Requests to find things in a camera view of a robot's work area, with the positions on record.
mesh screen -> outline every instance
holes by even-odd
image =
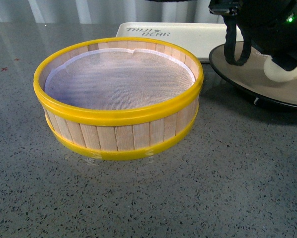
[[[80,108],[121,110],[172,99],[194,82],[191,70],[166,54],[111,48],[83,53],[53,69],[45,92]]]

popsicle stick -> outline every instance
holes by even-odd
[[[79,123],[66,120],[73,142],[77,145],[86,147],[82,130]]]
[[[156,51],[164,53],[165,52],[165,45],[157,44],[156,45]]]
[[[128,48],[128,42],[127,41],[118,41],[118,47],[119,48]]]
[[[55,115],[53,113],[51,113],[50,111],[47,111],[47,114],[49,116],[49,120],[50,120],[50,123],[51,125],[53,126],[53,129],[55,130],[55,132],[57,132],[59,135],[62,135],[61,134],[61,131],[59,129],[59,126],[58,126],[58,123],[57,123],[57,120],[55,118]]]
[[[195,62],[188,56],[186,56],[185,64],[190,68],[190,70],[193,72],[195,79],[198,78],[199,70]]]
[[[191,121],[191,110],[192,104],[188,105],[177,113],[176,134],[180,133]]]
[[[149,122],[133,125],[134,149],[149,147]]]
[[[88,52],[88,46],[82,46],[78,48],[78,51],[79,51],[79,55],[81,55],[82,53]]]
[[[175,59],[177,59],[177,60],[179,60],[179,61],[185,63],[186,55],[185,55],[183,52],[178,51],[177,49],[173,49],[173,51],[172,51],[172,56],[173,56]]]
[[[164,141],[164,118],[149,123],[150,145]]]
[[[108,42],[109,48],[118,48],[118,41],[110,41]]]
[[[172,51],[173,51],[172,47],[165,46],[165,51],[164,51],[165,54],[167,54],[168,56],[171,56],[172,55]]]
[[[97,127],[94,125],[80,124],[87,148],[101,150]]]
[[[98,135],[100,140],[101,150],[117,151],[117,139],[115,137],[114,127],[98,126]]]
[[[148,46],[147,46],[147,42],[144,42],[144,41],[138,41],[138,49],[147,49]]]
[[[152,42],[147,42],[147,49],[155,51],[156,50],[156,44],[152,43]]]
[[[134,50],[138,48],[138,41],[128,41],[128,49]]]
[[[88,45],[88,51],[96,51],[99,49],[98,44]]]
[[[70,60],[70,53],[66,52],[64,54],[62,54],[61,56],[58,57],[58,59],[61,61],[61,65],[64,64],[65,62],[67,62],[68,60]]]
[[[109,48],[109,45],[107,42],[102,42],[102,43],[98,43],[98,47],[99,47],[99,50],[100,49],[107,49]]]
[[[119,151],[134,150],[133,130],[131,125],[115,127]]]
[[[177,113],[165,117],[164,119],[164,140],[168,140],[176,135]]]
[[[61,132],[61,135],[62,135],[65,139],[67,139],[67,140],[73,142],[73,139],[72,139],[72,137],[71,137],[71,134],[70,134],[70,131],[69,131],[69,128],[68,128],[68,125],[67,125],[66,120],[63,119],[63,118],[61,118],[61,117],[59,117],[59,116],[57,116],[57,115],[55,115],[55,118],[56,118],[56,121],[57,121],[57,123],[58,123],[59,130],[60,130],[60,132]]]

speckled countertop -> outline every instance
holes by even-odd
[[[254,106],[209,65],[192,131],[165,152],[101,161],[55,139],[36,67],[117,30],[0,23],[0,237],[297,238],[297,111]]]

yellow plastic band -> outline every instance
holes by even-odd
[[[177,135],[174,137],[151,147],[138,149],[138,150],[130,150],[130,151],[100,151],[100,150],[94,150],[90,148],[85,148],[79,145],[76,145],[66,139],[64,139],[61,135],[59,135],[51,126],[50,121],[46,117],[46,121],[48,126],[50,127],[51,131],[53,132],[54,136],[67,148],[71,149],[72,151],[75,151],[81,155],[95,158],[95,159],[102,159],[102,160],[115,160],[115,161],[124,161],[124,160],[135,160],[140,159],[148,156],[152,156],[154,154],[160,153],[164,150],[167,150],[168,148],[174,146],[179,141],[181,141],[191,130],[193,127],[195,118],[197,116],[198,107],[196,109],[195,115],[193,119],[190,121],[190,123]]]
[[[40,87],[39,78],[40,78],[40,75],[42,74],[42,71],[51,61],[53,61],[60,55],[80,47],[84,47],[92,44],[104,43],[104,42],[112,42],[112,41],[142,41],[142,42],[161,44],[161,45],[165,45],[165,46],[169,46],[174,49],[177,49],[178,51],[189,56],[194,61],[194,63],[198,67],[199,76],[196,79],[196,82],[187,91],[185,91],[181,95],[171,100],[168,100],[159,104],[154,104],[148,107],[128,109],[128,110],[111,110],[111,111],[110,110],[92,110],[92,109],[84,109],[84,108],[70,106],[51,98]],[[120,37],[120,38],[106,38],[106,39],[82,42],[82,43],[64,48],[52,54],[51,56],[46,58],[35,71],[34,91],[37,95],[38,100],[43,105],[43,107],[49,110],[50,112],[52,112],[53,114],[60,116],[61,118],[71,120],[77,123],[88,124],[88,125],[122,126],[122,125],[140,124],[140,123],[145,123],[149,121],[154,121],[180,111],[181,109],[185,108],[190,103],[192,103],[196,97],[198,97],[202,87],[203,79],[204,79],[204,74],[203,74],[202,66],[199,60],[189,51],[177,45],[160,41],[160,40],[138,38],[138,37]]]

sieve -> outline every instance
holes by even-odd
[[[184,138],[198,111],[202,82],[202,66],[187,50],[121,37],[52,54],[34,74],[34,91],[63,145],[92,158],[130,160]]]

